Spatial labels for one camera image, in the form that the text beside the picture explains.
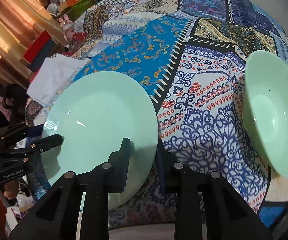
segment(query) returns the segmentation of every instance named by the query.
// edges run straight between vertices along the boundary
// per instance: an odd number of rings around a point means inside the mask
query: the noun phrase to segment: silver rivet
[[[71,177],[73,177],[74,176],[74,172],[72,172],[72,171],[68,171],[68,172],[66,172],[65,174],[64,174],[64,177],[66,178],[66,179],[70,179]]]
[[[111,165],[110,163],[103,163],[103,164],[102,164],[102,168],[105,169],[105,170],[111,168],[111,166],[112,166],[112,165]]]
[[[217,171],[214,171],[211,173],[211,176],[214,178],[214,179],[218,179],[221,177],[221,174],[218,173]]]
[[[183,169],[183,167],[184,167],[183,163],[175,163],[174,164],[174,168],[176,168],[178,170]]]

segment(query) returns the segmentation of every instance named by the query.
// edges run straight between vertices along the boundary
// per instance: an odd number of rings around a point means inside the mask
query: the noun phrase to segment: green plate
[[[243,124],[255,150],[288,177],[288,66],[271,52],[247,60]]]
[[[46,177],[53,185],[65,172],[91,171],[131,140],[126,187],[109,194],[109,209],[129,200],[145,182],[155,157],[157,118],[149,95],[131,77],[113,71],[87,75],[70,85],[53,105],[42,137],[58,133],[61,147],[42,153]]]

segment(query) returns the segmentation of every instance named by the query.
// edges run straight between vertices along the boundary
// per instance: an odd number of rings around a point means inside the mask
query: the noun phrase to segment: patchwork tablecloth
[[[76,52],[87,51],[89,62],[38,116],[85,75],[129,75],[152,98],[164,147],[195,171],[220,172],[271,226],[286,210],[288,179],[262,160],[242,126],[244,70],[256,50],[288,64],[283,28],[248,0],[147,0],[105,22],[102,33],[97,46],[89,42],[91,49]],[[265,209],[272,203],[279,207],[274,214]],[[109,212],[110,228],[174,222],[175,205],[175,195],[161,192],[153,165],[135,196]]]

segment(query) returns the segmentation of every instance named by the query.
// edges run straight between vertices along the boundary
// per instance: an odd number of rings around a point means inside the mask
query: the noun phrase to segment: white cloth
[[[27,94],[42,106],[47,106],[56,91],[65,84],[75,70],[83,67],[85,63],[84,60],[61,54],[45,58],[38,74],[28,87]]]

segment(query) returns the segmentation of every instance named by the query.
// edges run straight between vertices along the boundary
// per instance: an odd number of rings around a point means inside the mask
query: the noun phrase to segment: orange curtain
[[[20,60],[44,30],[65,43],[58,22],[38,0],[0,0],[0,83],[28,86],[31,71]]]

